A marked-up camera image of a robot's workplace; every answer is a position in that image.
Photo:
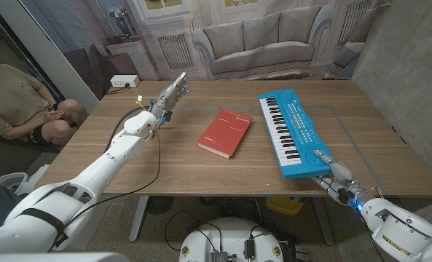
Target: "robotic arm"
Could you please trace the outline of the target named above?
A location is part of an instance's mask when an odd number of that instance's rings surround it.
[[[153,130],[170,120],[170,110],[188,93],[185,76],[182,73],[166,87],[147,111],[128,119],[111,147],[78,176],[42,186],[23,199],[0,227],[0,253],[45,253],[67,247],[92,215],[92,209],[83,211],[98,201],[123,166],[141,155]]]
[[[330,166],[332,175],[314,177],[333,200],[360,213],[372,238],[398,261],[432,261],[432,224],[386,199],[370,194],[352,172],[322,151],[315,155]]]

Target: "toy keyboard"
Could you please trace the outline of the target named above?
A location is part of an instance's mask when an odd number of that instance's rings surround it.
[[[313,150],[331,154],[319,139],[295,91],[267,92],[260,94],[258,99],[282,176],[306,178],[330,174],[329,166],[316,157]]]

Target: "book cover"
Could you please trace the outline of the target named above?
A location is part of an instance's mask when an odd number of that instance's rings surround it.
[[[222,109],[196,146],[228,159],[235,152],[251,120],[252,117]]]

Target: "electrical outlet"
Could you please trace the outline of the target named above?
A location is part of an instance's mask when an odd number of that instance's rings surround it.
[[[136,87],[140,79],[137,75],[115,75],[111,78],[111,84],[113,87],[125,87],[129,84],[129,87]]]

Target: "man's hand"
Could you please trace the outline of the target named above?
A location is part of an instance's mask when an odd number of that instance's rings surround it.
[[[56,110],[56,111],[47,112],[47,113],[43,114],[41,116],[41,118],[42,118],[42,121],[44,123],[47,123],[47,122],[51,122],[51,121],[54,121],[54,120],[61,118],[64,115],[64,113],[65,112],[63,112],[61,110]]]

